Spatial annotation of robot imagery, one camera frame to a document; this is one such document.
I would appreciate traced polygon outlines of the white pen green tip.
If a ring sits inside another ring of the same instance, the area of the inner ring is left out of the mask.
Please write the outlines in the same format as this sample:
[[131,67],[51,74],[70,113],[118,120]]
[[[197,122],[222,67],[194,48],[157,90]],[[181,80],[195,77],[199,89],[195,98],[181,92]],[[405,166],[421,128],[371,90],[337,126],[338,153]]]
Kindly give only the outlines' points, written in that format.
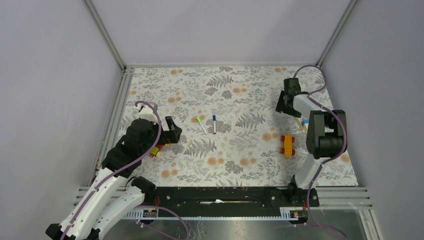
[[203,123],[200,121],[200,122],[199,122],[199,124],[200,124],[200,126],[201,126],[201,128],[202,128],[202,130],[203,130],[204,134],[205,134],[205,135],[208,135],[209,133],[208,133],[208,131],[206,130],[206,128],[204,127]]

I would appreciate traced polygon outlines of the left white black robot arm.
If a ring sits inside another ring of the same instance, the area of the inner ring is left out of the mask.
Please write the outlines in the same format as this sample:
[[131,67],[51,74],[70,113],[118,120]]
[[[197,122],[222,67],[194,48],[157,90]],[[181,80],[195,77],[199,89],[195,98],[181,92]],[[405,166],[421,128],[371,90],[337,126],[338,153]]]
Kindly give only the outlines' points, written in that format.
[[165,118],[168,130],[155,120],[138,118],[106,155],[93,184],[69,216],[52,223],[45,233],[52,240],[102,240],[108,231],[138,205],[155,200],[155,184],[137,177],[125,193],[107,204],[119,186],[150,156],[155,147],[176,144],[183,132],[171,116]]

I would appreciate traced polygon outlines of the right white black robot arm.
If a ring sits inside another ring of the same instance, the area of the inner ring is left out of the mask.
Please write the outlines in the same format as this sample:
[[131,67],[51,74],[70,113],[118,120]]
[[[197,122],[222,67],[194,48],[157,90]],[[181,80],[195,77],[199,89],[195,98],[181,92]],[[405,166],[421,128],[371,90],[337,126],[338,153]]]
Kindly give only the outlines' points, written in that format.
[[296,77],[283,80],[275,109],[279,113],[308,120],[306,148],[308,155],[301,169],[293,176],[294,188],[287,191],[287,201],[293,206],[306,199],[305,190],[316,186],[316,180],[326,163],[347,150],[347,116],[341,109],[329,109],[301,89]]

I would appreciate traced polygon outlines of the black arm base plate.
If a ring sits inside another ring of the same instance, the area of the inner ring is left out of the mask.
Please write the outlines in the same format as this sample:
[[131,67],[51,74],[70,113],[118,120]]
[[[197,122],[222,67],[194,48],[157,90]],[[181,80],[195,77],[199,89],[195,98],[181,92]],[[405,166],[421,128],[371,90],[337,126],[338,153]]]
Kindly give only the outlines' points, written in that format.
[[224,211],[245,215],[265,212],[264,209],[299,209],[320,206],[317,191],[291,190],[278,187],[156,187],[143,202],[145,206],[159,206],[170,213],[188,212],[203,215]]

